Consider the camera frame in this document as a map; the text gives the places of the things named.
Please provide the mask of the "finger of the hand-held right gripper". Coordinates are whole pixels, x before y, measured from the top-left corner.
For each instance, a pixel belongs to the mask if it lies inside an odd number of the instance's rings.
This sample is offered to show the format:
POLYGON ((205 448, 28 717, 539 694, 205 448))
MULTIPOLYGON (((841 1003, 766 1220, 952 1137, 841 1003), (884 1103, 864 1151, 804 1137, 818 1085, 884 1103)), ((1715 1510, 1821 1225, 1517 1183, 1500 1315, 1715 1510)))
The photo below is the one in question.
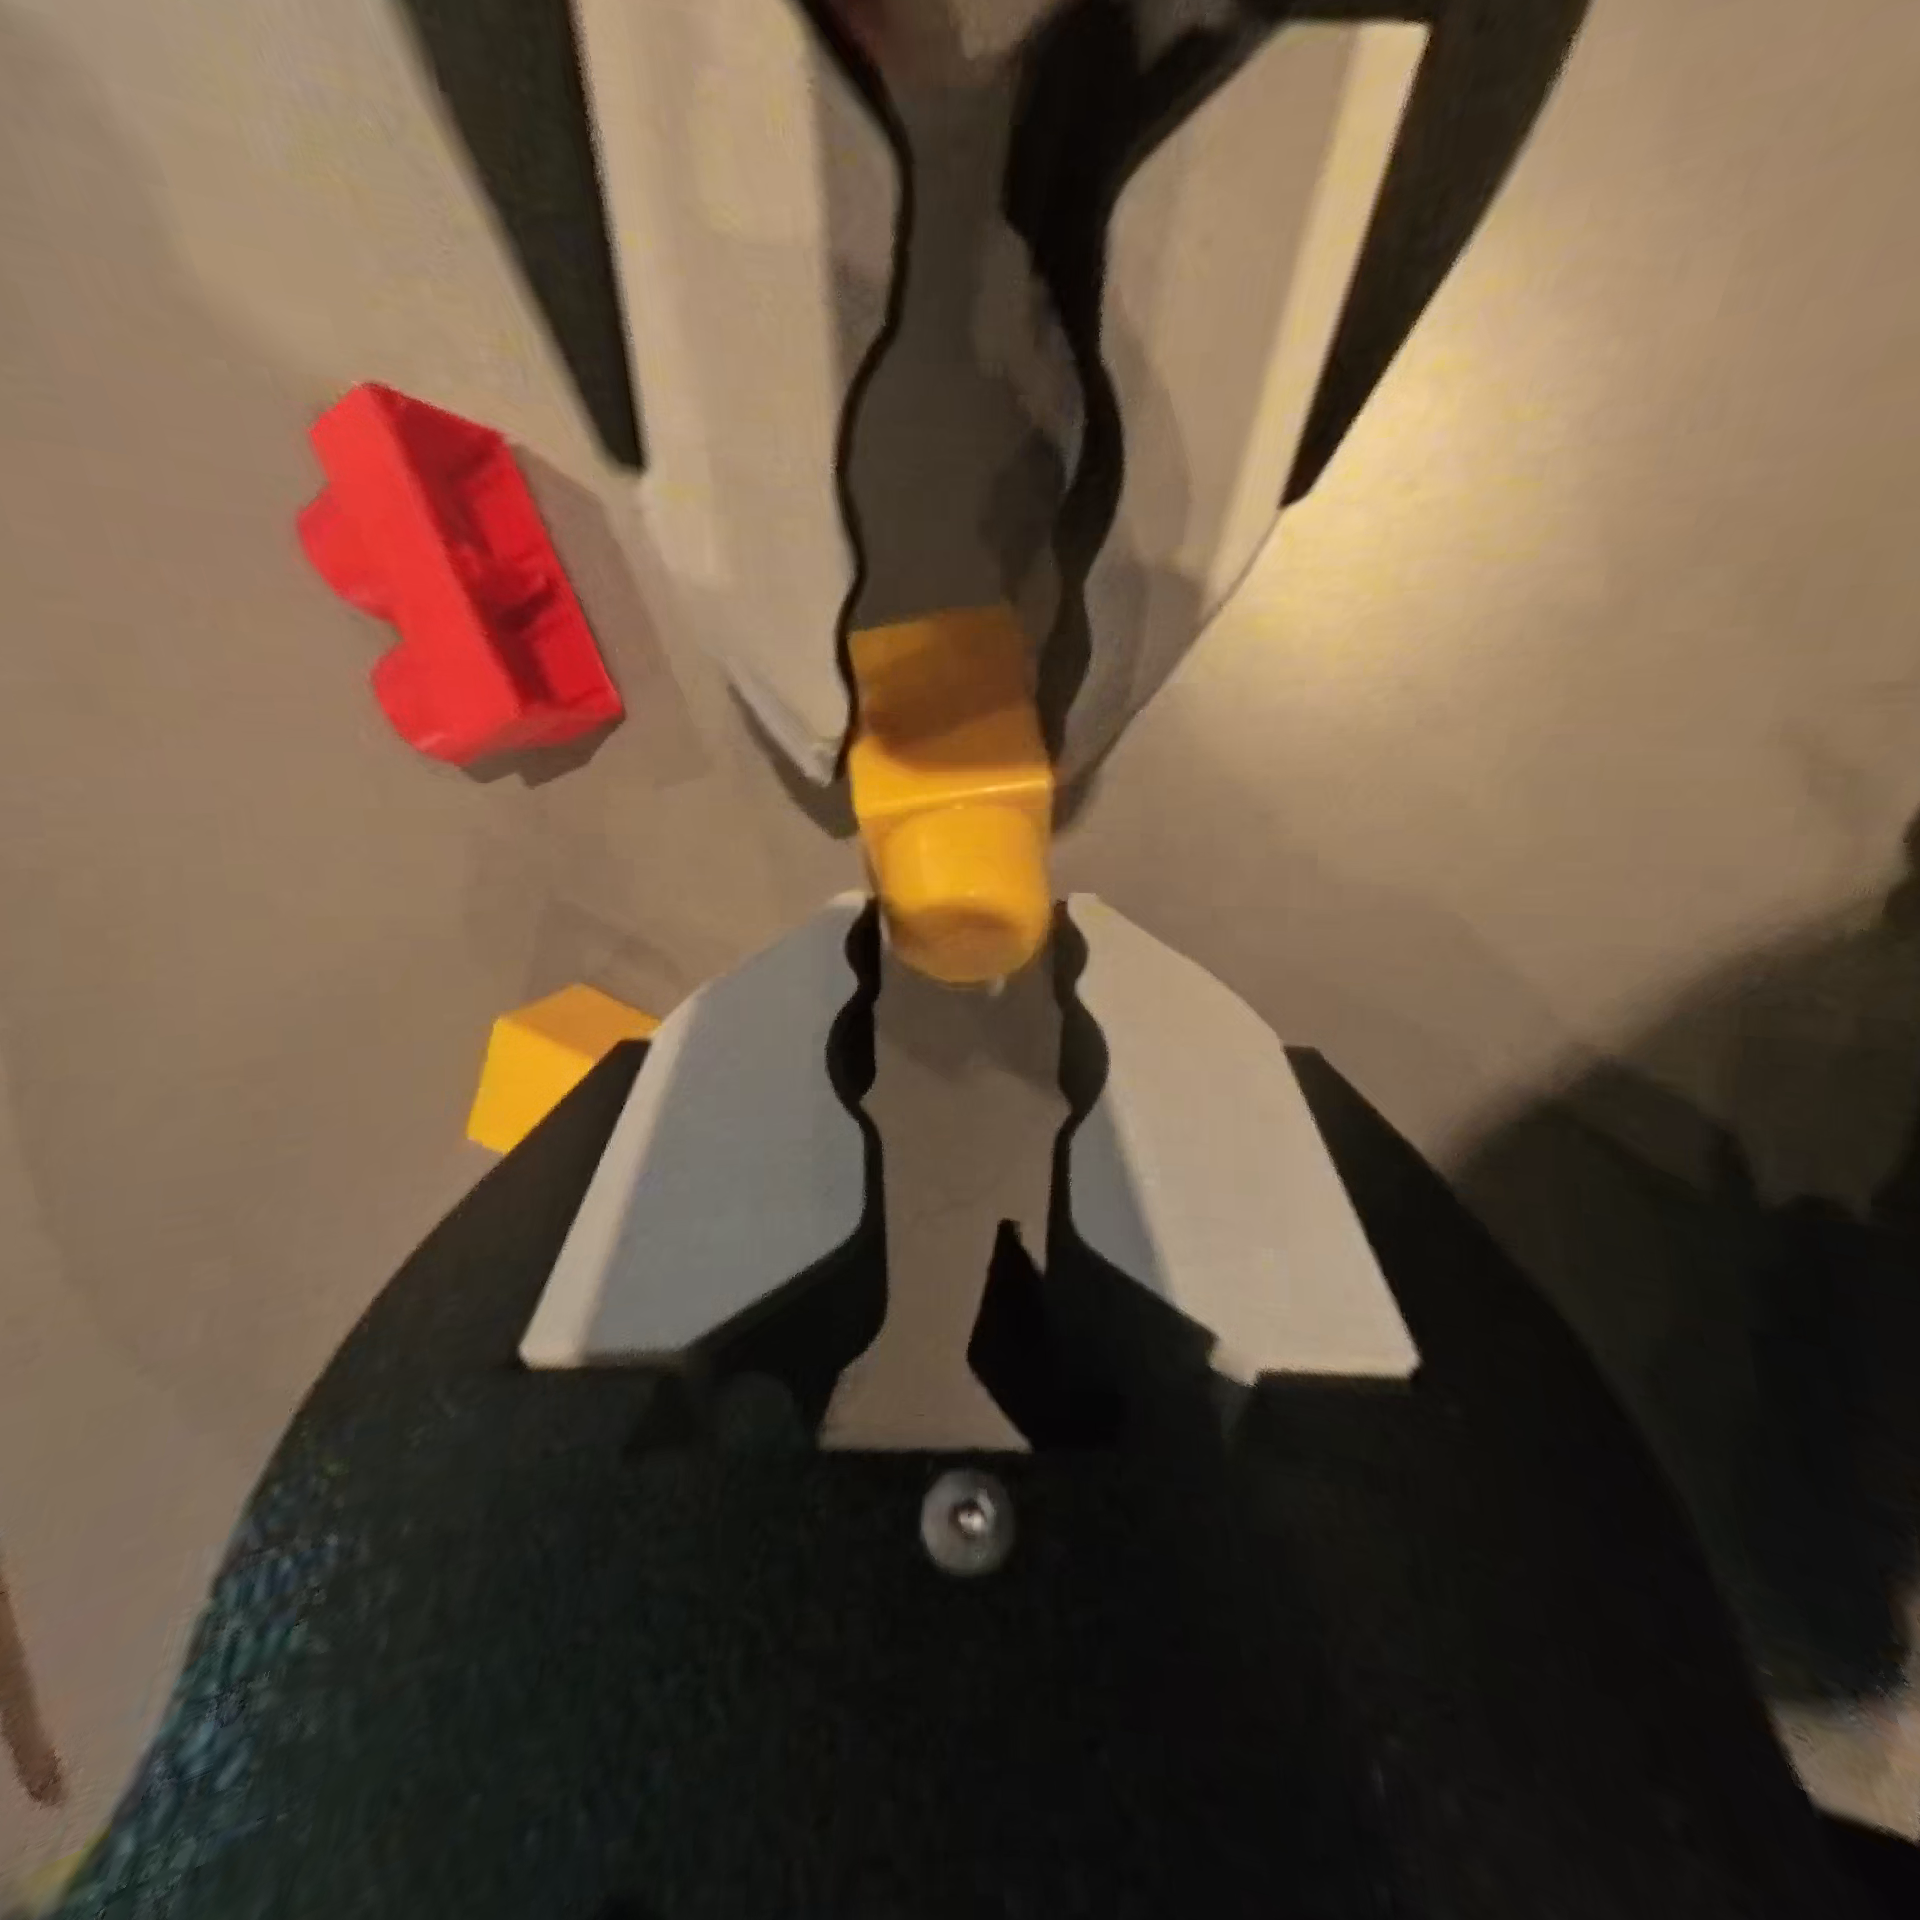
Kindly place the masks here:
POLYGON ((1428 57, 1410 6, 1068 5, 1005 217, 1073 376, 1040 719, 1084 783, 1273 536, 1428 57))
POLYGON ((579 5, 668 635, 809 783, 852 724, 848 441, 896 324, 902 140, 834 5, 579 5))

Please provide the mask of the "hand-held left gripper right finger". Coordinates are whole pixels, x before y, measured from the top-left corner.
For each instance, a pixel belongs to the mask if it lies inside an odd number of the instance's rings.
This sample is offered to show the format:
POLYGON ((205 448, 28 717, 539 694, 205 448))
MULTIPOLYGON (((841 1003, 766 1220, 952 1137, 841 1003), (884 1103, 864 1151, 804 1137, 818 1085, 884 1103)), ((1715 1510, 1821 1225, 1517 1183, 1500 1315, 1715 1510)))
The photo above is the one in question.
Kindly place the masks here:
POLYGON ((1421 1355, 1280 1032, 1092 894, 1056 918, 1042 1247, 1004 1225, 966 1364, 1027 1445, 1226 1445, 1267 1388, 1421 1355))

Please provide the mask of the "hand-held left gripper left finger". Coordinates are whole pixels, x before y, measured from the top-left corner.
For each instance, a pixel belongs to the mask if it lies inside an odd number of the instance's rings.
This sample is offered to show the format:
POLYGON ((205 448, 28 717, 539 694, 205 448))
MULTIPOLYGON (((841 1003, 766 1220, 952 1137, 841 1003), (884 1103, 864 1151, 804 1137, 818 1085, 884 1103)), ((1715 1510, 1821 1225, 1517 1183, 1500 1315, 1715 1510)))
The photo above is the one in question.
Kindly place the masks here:
POLYGON ((876 900, 840 894, 662 1019, 518 1336, 522 1364, 688 1360, 829 1278, 852 1279, 858 1309, 828 1369, 876 1339, 877 985, 876 900))

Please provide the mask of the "yellow one-stud block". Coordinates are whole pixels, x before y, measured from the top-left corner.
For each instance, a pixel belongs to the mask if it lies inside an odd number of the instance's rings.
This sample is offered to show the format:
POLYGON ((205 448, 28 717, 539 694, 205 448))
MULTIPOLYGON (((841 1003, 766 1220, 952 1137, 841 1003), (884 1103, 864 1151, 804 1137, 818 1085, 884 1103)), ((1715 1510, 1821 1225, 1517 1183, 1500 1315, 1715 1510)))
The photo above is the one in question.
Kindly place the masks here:
POLYGON ((498 1014, 467 1116, 467 1141, 510 1155, 577 1089, 611 1048, 661 1027, 613 995, 571 983, 498 1014))
POLYGON ((866 877, 892 949, 946 988, 989 988, 1050 937, 1054 769, 1030 660, 1005 603, 848 639, 866 877))

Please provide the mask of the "red two-stud block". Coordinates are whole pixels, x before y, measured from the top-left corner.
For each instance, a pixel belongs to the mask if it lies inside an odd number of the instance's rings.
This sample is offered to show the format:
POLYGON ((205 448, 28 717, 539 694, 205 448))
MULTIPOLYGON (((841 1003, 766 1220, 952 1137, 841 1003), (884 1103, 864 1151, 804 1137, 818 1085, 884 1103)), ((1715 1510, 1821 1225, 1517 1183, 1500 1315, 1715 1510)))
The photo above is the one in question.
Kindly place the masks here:
POLYGON ((512 446, 379 381, 312 422, 309 567, 392 645, 369 683, 392 732, 459 767, 566 750, 625 702, 512 446))

